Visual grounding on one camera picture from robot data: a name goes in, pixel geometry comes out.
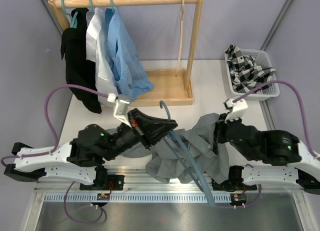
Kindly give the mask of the blue-grey hanger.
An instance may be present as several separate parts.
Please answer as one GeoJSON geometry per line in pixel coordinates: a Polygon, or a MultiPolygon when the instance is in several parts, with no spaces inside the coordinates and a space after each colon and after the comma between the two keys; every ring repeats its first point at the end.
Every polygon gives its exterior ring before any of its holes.
{"type": "Polygon", "coordinates": [[[168,137],[170,137],[171,139],[176,140],[177,143],[179,144],[179,146],[182,148],[183,152],[186,154],[186,157],[191,162],[192,167],[194,168],[194,170],[195,170],[195,172],[197,174],[197,178],[195,178],[195,176],[193,175],[191,170],[187,167],[186,162],[183,161],[183,159],[170,146],[170,144],[167,141],[165,141],[166,144],[170,147],[170,149],[173,152],[173,154],[177,157],[177,159],[180,161],[180,163],[182,164],[184,169],[187,171],[187,173],[189,174],[191,179],[194,181],[194,183],[197,185],[197,187],[200,189],[200,191],[204,193],[208,205],[210,207],[214,207],[216,205],[216,202],[215,202],[214,196],[212,194],[212,191],[211,191],[211,189],[210,189],[210,187],[209,187],[209,185],[208,185],[208,183],[207,183],[207,181],[206,181],[206,179],[205,179],[205,177],[203,175],[203,172],[201,172],[199,166],[197,165],[195,159],[193,158],[192,154],[188,150],[187,146],[184,144],[182,139],[176,134],[176,132],[174,130],[169,132],[168,137]]]}

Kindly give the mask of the black white checkered shirt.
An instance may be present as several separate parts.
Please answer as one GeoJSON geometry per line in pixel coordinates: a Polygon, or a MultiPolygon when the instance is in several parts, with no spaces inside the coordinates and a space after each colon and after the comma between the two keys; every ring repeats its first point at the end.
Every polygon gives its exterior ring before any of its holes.
{"type": "Polygon", "coordinates": [[[256,58],[243,54],[241,49],[231,44],[225,51],[231,87],[237,93],[248,93],[257,86],[272,80],[276,69],[268,64],[257,64],[256,58]]]}

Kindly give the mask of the wooden hanger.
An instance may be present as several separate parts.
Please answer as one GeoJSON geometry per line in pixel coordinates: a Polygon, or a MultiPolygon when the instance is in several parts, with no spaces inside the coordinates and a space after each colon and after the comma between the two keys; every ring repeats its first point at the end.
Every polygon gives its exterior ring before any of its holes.
{"type": "Polygon", "coordinates": [[[181,56],[182,56],[182,48],[183,48],[184,10],[185,10],[185,0],[181,0],[180,15],[179,15],[179,51],[178,51],[175,77],[178,76],[179,70],[181,67],[181,56]]]}

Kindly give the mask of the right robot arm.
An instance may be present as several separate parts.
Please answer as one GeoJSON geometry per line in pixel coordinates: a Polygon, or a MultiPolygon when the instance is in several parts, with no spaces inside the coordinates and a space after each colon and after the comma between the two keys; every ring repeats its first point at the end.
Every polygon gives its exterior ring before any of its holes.
{"type": "Polygon", "coordinates": [[[230,144],[247,161],[261,161],[262,166],[233,165],[227,179],[214,185],[215,190],[233,192],[257,186],[278,186],[320,193],[320,156],[309,151],[295,135],[284,130],[260,131],[245,125],[242,119],[230,121],[220,114],[214,130],[214,144],[230,144]]]}

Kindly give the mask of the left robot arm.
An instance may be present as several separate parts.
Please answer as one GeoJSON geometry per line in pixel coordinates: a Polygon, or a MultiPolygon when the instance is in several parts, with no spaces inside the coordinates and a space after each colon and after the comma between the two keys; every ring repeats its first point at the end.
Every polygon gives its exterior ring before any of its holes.
{"type": "Polygon", "coordinates": [[[4,175],[18,182],[33,183],[40,178],[57,178],[80,184],[84,191],[109,190],[115,181],[104,166],[135,145],[150,149],[173,131],[177,122],[148,116],[137,108],[127,114],[113,133],[97,124],[78,132],[72,141],[58,147],[32,148],[16,142],[14,162],[4,175]]]}

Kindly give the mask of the light blue shirt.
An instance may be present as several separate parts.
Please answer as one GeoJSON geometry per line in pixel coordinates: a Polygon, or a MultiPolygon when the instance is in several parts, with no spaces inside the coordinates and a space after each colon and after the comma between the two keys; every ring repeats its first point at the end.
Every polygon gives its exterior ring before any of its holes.
{"type": "Polygon", "coordinates": [[[154,88],[143,68],[134,41],[129,35],[118,8],[105,10],[108,55],[118,90],[133,102],[154,88]]]}

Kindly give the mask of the teal hanger of black shirt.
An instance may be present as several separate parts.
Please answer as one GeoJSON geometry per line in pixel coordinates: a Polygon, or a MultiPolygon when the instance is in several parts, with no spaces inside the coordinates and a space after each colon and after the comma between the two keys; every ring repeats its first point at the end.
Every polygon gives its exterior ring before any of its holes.
{"type": "Polygon", "coordinates": [[[61,7],[64,14],[70,17],[71,23],[69,27],[76,29],[78,25],[78,20],[77,20],[78,12],[76,11],[74,15],[72,15],[71,13],[68,13],[65,8],[65,0],[61,0],[61,7]]]}

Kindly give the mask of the teal hanger of blue shirt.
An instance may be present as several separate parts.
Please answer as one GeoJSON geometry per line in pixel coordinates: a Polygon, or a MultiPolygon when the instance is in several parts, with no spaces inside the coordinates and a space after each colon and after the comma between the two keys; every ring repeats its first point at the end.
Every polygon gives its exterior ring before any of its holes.
{"type": "Polygon", "coordinates": [[[116,12],[116,9],[115,9],[115,4],[114,4],[114,1],[113,0],[109,0],[110,1],[110,7],[111,7],[111,10],[113,13],[116,12]]]}

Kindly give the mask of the teal hanger of white shirt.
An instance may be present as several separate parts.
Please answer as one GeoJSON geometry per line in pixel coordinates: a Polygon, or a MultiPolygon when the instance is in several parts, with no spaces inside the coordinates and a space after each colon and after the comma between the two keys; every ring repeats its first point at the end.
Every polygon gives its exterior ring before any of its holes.
{"type": "Polygon", "coordinates": [[[94,11],[95,11],[95,8],[94,8],[93,1],[92,1],[92,0],[89,0],[89,6],[90,6],[91,11],[94,12],[94,11]]]}

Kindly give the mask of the wooden clothes rack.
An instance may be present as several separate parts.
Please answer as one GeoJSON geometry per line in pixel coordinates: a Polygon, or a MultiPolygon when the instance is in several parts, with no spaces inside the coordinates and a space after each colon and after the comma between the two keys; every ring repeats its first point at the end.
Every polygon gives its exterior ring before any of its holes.
{"type": "MultiPolygon", "coordinates": [[[[92,0],[94,7],[111,7],[110,0],[92,0]]],[[[116,7],[151,6],[151,5],[181,5],[182,0],[113,0],[116,7]]],[[[138,96],[131,105],[133,107],[155,107],[161,100],[169,106],[189,106],[193,104],[191,73],[196,51],[199,27],[204,0],[185,0],[185,4],[195,4],[192,33],[186,68],[147,69],[154,88],[138,96]]]]}

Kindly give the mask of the white plastic basket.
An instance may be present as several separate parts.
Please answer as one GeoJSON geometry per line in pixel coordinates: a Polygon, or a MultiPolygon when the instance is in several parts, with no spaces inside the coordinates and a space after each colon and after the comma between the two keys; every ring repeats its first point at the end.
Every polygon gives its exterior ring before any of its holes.
{"type": "MultiPolygon", "coordinates": [[[[272,66],[271,60],[269,58],[269,55],[263,51],[263,50],[257,50],[257,49],[240,49],[243,55],[250,55],[251,57],[255,58],[255,62],[258,65],[261,65],[263,67],[267,66],[272,66]]],[[[224,54],[224,59],[225,59],[225,66],[226,66],[226,75],[227,75],[227,80],[228,80],[228,86],[229,90],[231,93],[231,96],[241,96],[244,93],[239,93],[234,91],[233,86],[232,86],[232,80],[230,76],[230,69],[229,65],[227,64],[227,59],[228,55],[225,53],[224,54]]],[[[268,88],[265,89],[260,89],[258,92],[250,94],[247,96],[245,99],[246,100],[251,100],[251,101],[265,101],[269,98],[275,98],[280,95],[280,88],[277,83],[270,84],[268,88]]]]}

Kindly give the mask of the aluminium mounting rail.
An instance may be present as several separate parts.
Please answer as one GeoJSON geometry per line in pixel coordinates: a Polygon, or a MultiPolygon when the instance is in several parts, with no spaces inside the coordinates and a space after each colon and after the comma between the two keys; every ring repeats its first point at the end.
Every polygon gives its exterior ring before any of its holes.
{"type": "MultiPolygon", "coordinates": [[[[80,184],[62,180],[41,180],[35,191],[44,193],[48,202],[92,202],[92,203],[206,203],[207,198],[194,182],[182,184],[178,179],[162,183],[138,169],[111,171],[116,179],[113,189],[81,190],[80,184]]],[[[293,167],[245,166],[234,167],[233,174],[239,175],[235,188],[218,188],[208,175],[205,179],[211,188],[216,203],[230,203],[233,193],[247,194],[262,190],[271,193],[301,192],[299,173],[293,167]]]]}

